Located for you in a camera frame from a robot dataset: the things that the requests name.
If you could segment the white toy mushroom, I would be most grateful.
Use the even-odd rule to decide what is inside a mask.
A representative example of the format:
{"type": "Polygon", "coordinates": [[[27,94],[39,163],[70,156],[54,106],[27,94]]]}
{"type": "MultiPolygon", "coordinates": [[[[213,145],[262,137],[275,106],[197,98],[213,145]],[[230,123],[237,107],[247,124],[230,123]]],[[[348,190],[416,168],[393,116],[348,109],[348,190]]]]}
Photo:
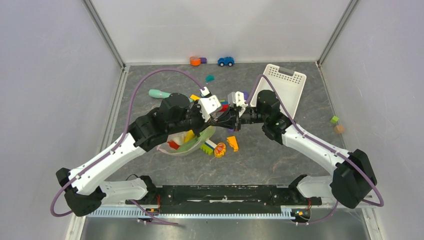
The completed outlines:
{"type": "Polygon", "coordinates": [[[179,146],[183,145],[185,143],[185,137],[186,135],[183,134],[179,134],[176,137],[174,137],[172,140],[179,146]]]}

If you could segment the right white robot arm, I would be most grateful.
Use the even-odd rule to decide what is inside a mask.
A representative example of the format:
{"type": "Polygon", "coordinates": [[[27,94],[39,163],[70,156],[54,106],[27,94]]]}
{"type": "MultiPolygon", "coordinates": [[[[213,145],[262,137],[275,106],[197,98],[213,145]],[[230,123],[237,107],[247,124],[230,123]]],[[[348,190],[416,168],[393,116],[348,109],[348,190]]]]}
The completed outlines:
{"type": "Polygon", "coordinates": [[[276,93],[262,90],[256,105],[230,106],[212,122],[216,127],[238,131],[245,124],[262,124],[262,131],[270,140],[292,148],[324,168],[326,177],[303,176],[289,189],[289,199],[302,204],[308,198],[334,197],[343,206],[354,209],[359,203],[370,204],[366,196],[377,185],[368,155],[360,150],[348,151],[331,145],[304,130],[280,110],[276,93]]]}

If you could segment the yellow toy banana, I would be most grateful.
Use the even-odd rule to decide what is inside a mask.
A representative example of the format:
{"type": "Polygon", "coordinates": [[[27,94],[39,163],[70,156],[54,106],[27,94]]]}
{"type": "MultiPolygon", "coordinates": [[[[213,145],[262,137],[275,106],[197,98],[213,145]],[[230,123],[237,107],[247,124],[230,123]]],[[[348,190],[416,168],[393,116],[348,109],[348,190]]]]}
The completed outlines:
{"type": "Polygon", "coordinates": [[[195,137],[195,134],[194,134],[193,130],[189,130],[189,131],[186,133],[185,137],[184,137],[184,143],[189,142],[189,141],[190,141],[190,140],[192,140],[194,137],[195,137]]]}

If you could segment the red toy chili pepper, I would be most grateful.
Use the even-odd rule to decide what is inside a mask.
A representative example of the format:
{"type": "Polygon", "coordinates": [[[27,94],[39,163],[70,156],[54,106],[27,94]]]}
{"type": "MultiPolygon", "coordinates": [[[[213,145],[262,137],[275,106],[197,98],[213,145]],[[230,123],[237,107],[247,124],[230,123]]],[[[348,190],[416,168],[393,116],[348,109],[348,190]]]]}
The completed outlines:
{"type": "Polygon", "coordinates": [[[177,144],[176,142],[174,142],[173,140],[168,141],[167,143],[168,143],[168,145],[169,145],[169,147],[170,147],[171,149],[178,150],[178,149],[180,148],[180,145],[178,145],[178,144],[177,144]]]}

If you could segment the clear polka dot zip bag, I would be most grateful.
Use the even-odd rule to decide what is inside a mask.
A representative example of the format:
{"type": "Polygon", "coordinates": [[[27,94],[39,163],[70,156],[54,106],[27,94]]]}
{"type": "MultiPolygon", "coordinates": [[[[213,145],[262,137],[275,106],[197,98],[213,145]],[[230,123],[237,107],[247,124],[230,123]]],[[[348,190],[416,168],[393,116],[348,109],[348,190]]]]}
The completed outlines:
{"type": "Polygon", "coordinates": [[[203,130],[199,136],[193,134],[193,137],[188,139],[192,134],[190,131],[174,133],[167,137],[165,143],[156,147],[156,149],[170,156],[186,156],[198,149],[209,140],[216,132],[216,127],[209,126],[203,130]]]}

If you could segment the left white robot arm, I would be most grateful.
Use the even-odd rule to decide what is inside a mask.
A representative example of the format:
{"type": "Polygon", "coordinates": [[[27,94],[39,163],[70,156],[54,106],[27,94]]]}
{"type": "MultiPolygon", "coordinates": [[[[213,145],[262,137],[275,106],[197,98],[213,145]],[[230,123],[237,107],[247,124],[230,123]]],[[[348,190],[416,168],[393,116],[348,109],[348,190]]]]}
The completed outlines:
{"type": "Polygon", "coordinates": [[[159,107],[138,117],[117,141],[91,160],[72,170],[58,170],[56,177],[71,212],[82,217],[107,203],[126,200],[153,203],[157,190],[148,176],[125,181],[106,179],[128,162],[165,143],[170,135],[189,130],[199,134],[221,108],[215,95],[190,103],[186,96],[172,93],[159,107]]]}

